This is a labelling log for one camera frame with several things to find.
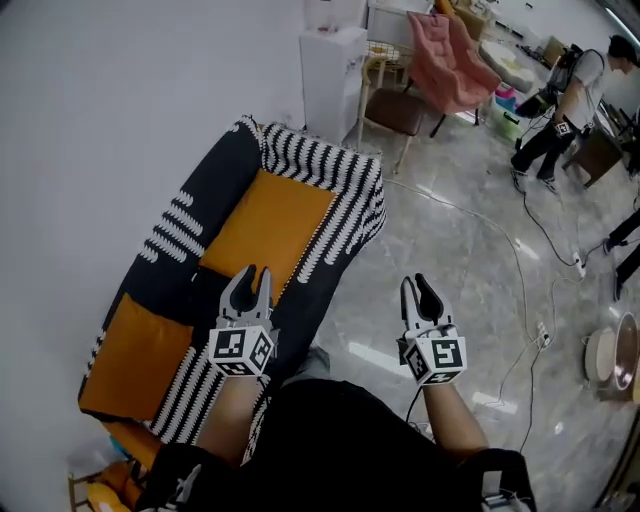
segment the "table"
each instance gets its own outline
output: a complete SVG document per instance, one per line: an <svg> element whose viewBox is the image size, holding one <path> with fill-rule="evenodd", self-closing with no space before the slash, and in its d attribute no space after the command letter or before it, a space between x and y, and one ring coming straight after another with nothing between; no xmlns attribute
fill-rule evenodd
<svg viewBox="0 0 640 512"><path fill-rule="evenodd" d="M578 151L562 166L566 171L571 164L576 163L587 171L591 179L584 184L584 188L591 187L622 160L622 148L616 134L613 133L615 130L613 123L608 123L607 126L601 116L608 120L608 115L604 110L600 111L600 108L598 111L599 115L594 117L595 127L589 132Z"/></svg>
<svg viewBox="0 0 640 512"><path fill-rule="evenodd" d="M432 0L369 0L367 37L413 48L413 36L407 12L428 14Z"/></svg>

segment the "power outlet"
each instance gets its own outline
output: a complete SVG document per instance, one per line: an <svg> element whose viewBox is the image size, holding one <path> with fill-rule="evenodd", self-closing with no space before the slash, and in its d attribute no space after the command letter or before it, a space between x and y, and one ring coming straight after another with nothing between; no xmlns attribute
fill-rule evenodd
<svg viewBox="0 0 640 512"><path fill-rule="evenodd" d="M545 327L543 322L538 322L538 340L541 340L540 348L547 348L551 344L551 337L547 332L547 328Z"/></svg>
<svg viewBox="0 0 640 512"><path fill-rule="evenodd" d="M578 269L578 273L580 274L580 278L584 278L587 275L586 265L582 262L582 258L578 254L578 251L574 251L573 253L573 261L575 263L575 267Z"/></svg>

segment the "wooden chair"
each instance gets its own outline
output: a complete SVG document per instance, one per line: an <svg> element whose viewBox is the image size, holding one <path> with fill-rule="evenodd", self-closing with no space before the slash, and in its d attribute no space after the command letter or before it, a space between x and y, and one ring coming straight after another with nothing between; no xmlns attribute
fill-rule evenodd
<svg viewBox="0 0 640 512"><path fill-rule="evenodd" d="M383 61L385 61L385 57L371 57L366 60L362 67L362 93L360 95L360 112L358 116L357 147L360 149L365 119L375 125L406 135L407 140L402 148L400 159L393 168L393 173L397 174L411 141L420 131L426 105L420 98L382 87L374 90L371 98L369 98L369 88L371 86L369 69L378 62L382 65Z"/></svg>

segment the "black and white striped fabric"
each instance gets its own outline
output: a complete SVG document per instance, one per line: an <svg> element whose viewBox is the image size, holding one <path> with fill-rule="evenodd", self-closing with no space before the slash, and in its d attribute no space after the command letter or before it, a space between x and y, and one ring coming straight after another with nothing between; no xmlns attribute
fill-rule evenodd
<svg viewBox="0 0 640 512"><path fill-rule="evenodd" d="M145 422L164 443L194 443L222 385L222 374L208 361L208 329L215 325L217 301L229 279L199 268L198 260L260 166L330 190L336 196L273 311L271 320L280 328L278 358L267 368L269 376L261 378L263 392L256 403L248 457L255 448L270 390L302 362L342 272L386 220L377 159L278 125L261 131L248 116L230 128L145 241L107 315L87 366L88 376L125 292L153 313L195 326L191 346L156 417Z"/></svg>

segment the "black shirt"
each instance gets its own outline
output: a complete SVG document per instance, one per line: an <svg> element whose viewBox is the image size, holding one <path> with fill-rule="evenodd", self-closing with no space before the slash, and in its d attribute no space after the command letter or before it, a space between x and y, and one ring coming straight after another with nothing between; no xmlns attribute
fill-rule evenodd
<svg viewBox="0 0 640 512"><path fill-rule="evenodd" d="M136 510L175 501L178 478L187 479L197 465L201 469L179 510L234 504L336 508L345 502L480 510L482 495L480 473L461 470L459 461L348 382L306 380L279 390L265 413L254 455L240 469L193 446L163 448ZM521 477L509 486L533 503L526 470L524 485Z"/></svg>

